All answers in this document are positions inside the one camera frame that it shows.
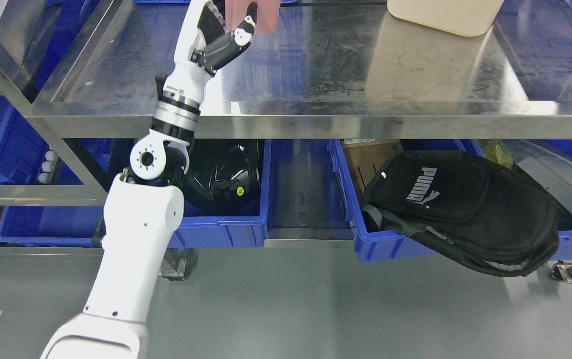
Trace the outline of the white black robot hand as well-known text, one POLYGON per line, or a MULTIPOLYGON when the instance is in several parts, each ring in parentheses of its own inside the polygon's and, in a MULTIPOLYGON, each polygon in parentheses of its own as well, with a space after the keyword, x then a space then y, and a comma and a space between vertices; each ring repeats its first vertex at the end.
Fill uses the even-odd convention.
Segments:
POLYGON ((232 31, 225 29, 224 16, 225 6, 215 0, 190 1, 159 104, 199 114, 206 83, 251 45, 256 27, 251 14, 232 31))

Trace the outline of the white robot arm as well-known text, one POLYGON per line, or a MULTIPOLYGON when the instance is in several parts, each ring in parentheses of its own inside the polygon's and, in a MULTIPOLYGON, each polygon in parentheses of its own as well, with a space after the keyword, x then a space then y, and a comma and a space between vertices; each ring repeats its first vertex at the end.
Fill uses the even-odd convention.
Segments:
POLYGON ((184 214, 184 196, 173 184, 154 180, 185 173, 188 146, 203 98, 163 91, 149 129, 129 154, 129 166, 114 177, 104 205, 103 257, 83 311, 53 334, 43 359, 144 359, 147 318, 158 273, 172 234, 184 214))

